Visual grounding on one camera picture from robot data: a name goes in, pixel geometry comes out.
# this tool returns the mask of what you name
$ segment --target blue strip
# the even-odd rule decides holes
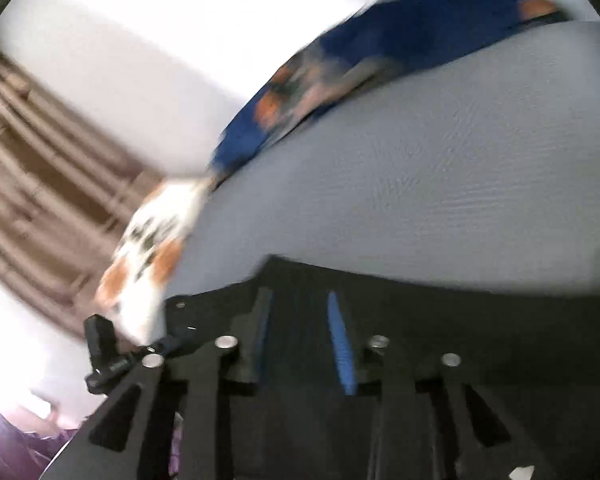
[[[358,385],[356,384],[356,371],[353,361],[353,350],[347,338],[347,329],[342,320],[340,305],[335,292],[329,293],[327,300],[327,320],[331,331],[331,343],[333,345],[333,357],[336,361],[340,384],[347,395],[355,395]]]

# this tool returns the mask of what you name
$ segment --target purple clothing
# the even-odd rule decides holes
[[[24,433],[0,414],[0,480],[38,480],[76,430],[41,437]]]

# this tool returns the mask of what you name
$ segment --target gray fabric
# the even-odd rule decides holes
[[[167,296],[267,254],[491,290],[600,288],[600,24],[530,30],[361,96],[213,196]]]

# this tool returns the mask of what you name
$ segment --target gray cushion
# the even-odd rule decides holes
[[[360,96],[213,196],[167,296],[267,254],[488,289],[600,289],[600,24],[530,30]]]

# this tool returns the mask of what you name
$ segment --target gray surface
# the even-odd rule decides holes
[[[167,290],[267,254],[489,289],[600,288],[600,24],[526,32],[333,111],[213,195]]]

